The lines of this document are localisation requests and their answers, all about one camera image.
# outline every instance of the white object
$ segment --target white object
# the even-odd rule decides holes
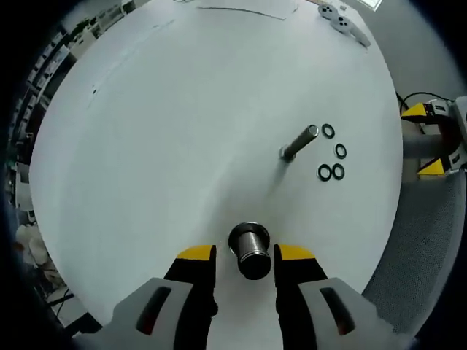
[[[70,49],[70,53],[74,58],[79,60],[88,48],[96,42],[96,38],[92,31],[85,31],[78,41]]]
[[[84,20],[91,20],[103,11],[120,7],[121,0],[82,0],[61,21],[61,25],[68,33],[72,33],[78,24]]]
[[[15,240],[24,248],[23,261],[26,264],[43,265],[49,260],[47,249],[37,226],[20,225],[16,230]]]
[[[305,246],[329,276],[365,288],[398,204],[401,123],[377,45],[335,34],[304,0],[285,20],[158,0],[76,62],[39,130],[31,189],[52,259],[101,323],[182,250],[217,244],[208,349],[281,349],[274,274],[245,280],[227,249],[249,220],[271,247]],[[311,123],[332,124],[335,139],[283,168],[279,149]],[[346,175],[323,183],[335,142]]]
[[[65,35],[61,32],[58,32],[52,39],[53,44],[58,44]]]
[[[47,45],[47,47],[44,49],[44,52],[42,53],[44,56],[48,57],[53,51],[53,46],[51,44]]]
[[[37,96],[32,95],[31,98],[29,99],[29,104],[27,108],[33,109],[36,106],[37,103]]]
[[[326,20],[333,20],[339,16],[339,11],[331,4],[322,4],[318,6],[318,13]]]
[[[31,72],[28,75],[28,82],[32,83],[34,78],[36,77],[36,75],[37,75],[37,70],[32,69]]]
[[[108,28],[116,24],[125,16],[122,7],[118,4],[103,10],[97,15],[97,23],[101,32],[105,32]]]
[[[21,182],[29,183],[29,166],[27,164],[16,162],[15,171],[20,174]]]
[[[65,45],[62,45],[57,53],[53,56],[53,59],[47,66],[44,71],[44,74],[39,78],[37,82],[37,87],[40,89],[38,98],[42,97],[47,85],[49,84],[50,80],[52,80],[53,75],[57,72],[60,65],[65,61],[65,58],[69,54],[69,48]]]
[[[23,105],[23,102],[24,102],[24,98],[19,98],[19,99],[16,101],[16,110],[21,109],[21,106]]]
[[[25,181],[24,176],[19,171],[16,173],[15,203],[16,208],[22,211],[33,210],[29,183]]]
[[[45,62],[45,58],[41,55],[39,58],[37,58],[36,65],[34,67],[39,70],[41,69],[44,62]]]
[[[352,34],[364,47],[369,47],[371,42],[368,37],[347,17],[339,16],[331,20],[331,27],[343,34]]]

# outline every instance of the cable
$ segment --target cable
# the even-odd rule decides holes
[[[70,291],[70,289],[67,288],[66,291],[65,291],[65,294],[63,294],[63,298],[66,297],[66,295],[68,294],[69,291]],[[64,300],[64,301],[61,302],[60,307],[58,308],[57,313],[55,314],[55,315],[57,316],[57,319],[58,319],[58,314],[60,313],[61,308],[63,308],[63,305],[64,305],[65,301],[66,301],[66,300]]]
[[[409,109],[409,106],[404,102],[404,99],[401,97],[401,95],[399,95],[397,93],[397,91],[395,92],[395,95],[397,96],[397,99],[399,101],[399,108],[400,108],[400,112],[402,114],[402,107],[405,108],[405,110]]]
[[[74,298],[74,294],[73,294],[73,293],[68,294],[66,297],[60,297],[59,299],[50,301],[50,302],[48,303],[48,305],[49,305],[50,307],[52,307],[52,306],[58,305],[58,304],[63,303],[63,302],[65,302],[65,301],[69,300],[69,299],[72,299],[72,298]]]
[[[426,91],[417,91],[416,93],[411,93],[410,95],[406,96],[406,98],[403,98],[402,100],[400,100],[400,96],[398,95],[398,100],[401,102],[401,107],[399,108],[399,112],[402,114],[402,108],[406,108],[409,109],[406,101],[411,98],[412,96],[416,96],[416,95],[429,95],[429,96],[433,96],[433,97],[436,97],[436,98],[440,98],[441,100],[445,100],[445,101],[454,101],[454,100],[451,100],[450,98],[445,98],[445,97],[442,97],[440,95],[436,95],[435,93],[427,93]]]

